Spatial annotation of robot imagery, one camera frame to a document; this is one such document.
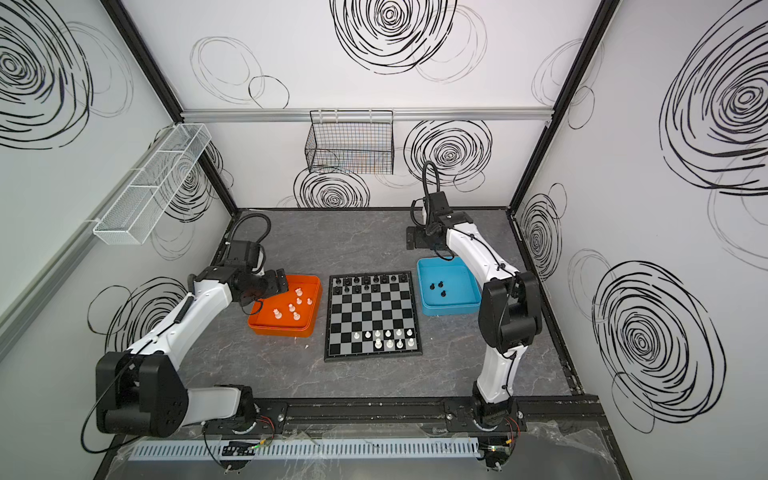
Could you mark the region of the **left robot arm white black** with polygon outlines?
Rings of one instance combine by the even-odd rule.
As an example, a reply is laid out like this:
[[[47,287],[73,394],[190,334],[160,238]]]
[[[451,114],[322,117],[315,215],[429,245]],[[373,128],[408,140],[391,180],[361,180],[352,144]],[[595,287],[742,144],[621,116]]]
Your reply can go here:
[[[267,299],[288,291],[285,271],[208,267],[191,276],[188,293],[141,339],[108,352],[96,365],[95,422],[106,434],[166,438],[183,426],[223,420],[251,427],[257,409],[243,385],[187,388],[178,368],[208,325],[241,296]]]

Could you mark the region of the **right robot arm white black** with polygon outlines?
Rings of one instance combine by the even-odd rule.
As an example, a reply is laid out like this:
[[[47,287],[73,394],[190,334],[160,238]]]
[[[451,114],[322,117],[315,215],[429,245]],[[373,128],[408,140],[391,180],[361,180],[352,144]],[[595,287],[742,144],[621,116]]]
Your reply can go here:
[[[534,273],[508,264],[471,222],[448,227],[444,244],[482,288],[478,327],[486,350],[472,397],[476,421],[489,424],[493,417],[517,414],[514,378],[543,328],[540,283]]]

